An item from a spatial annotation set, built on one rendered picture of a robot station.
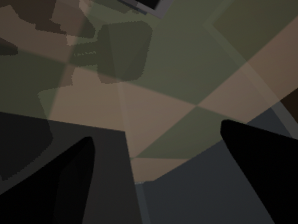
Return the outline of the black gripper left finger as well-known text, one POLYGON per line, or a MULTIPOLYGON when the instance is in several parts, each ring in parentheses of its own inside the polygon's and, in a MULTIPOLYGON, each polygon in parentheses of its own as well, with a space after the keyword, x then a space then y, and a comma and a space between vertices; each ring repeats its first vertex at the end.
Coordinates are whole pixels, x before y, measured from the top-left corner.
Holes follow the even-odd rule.
POLYGON ((92 137, 0 194, 0 224, 82 224, 94 164, 92 137))

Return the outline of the black flat panel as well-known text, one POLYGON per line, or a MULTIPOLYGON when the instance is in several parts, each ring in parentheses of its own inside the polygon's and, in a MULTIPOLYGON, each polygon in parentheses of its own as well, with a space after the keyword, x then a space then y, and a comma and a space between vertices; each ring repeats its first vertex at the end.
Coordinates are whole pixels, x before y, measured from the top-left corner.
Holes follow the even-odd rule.
POLYGON ((92 183, 82 224, 142 224, 124 131, 0 112, 0 194, 92 137, 92 183))

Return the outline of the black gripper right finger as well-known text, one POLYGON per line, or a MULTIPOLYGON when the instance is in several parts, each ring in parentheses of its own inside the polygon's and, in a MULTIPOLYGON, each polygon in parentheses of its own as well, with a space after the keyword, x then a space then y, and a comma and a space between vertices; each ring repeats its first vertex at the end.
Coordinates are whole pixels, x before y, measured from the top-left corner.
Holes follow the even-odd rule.
POLYGON ((274 224, 298 224, 298 139, 233 120, 220 135, 274 224))

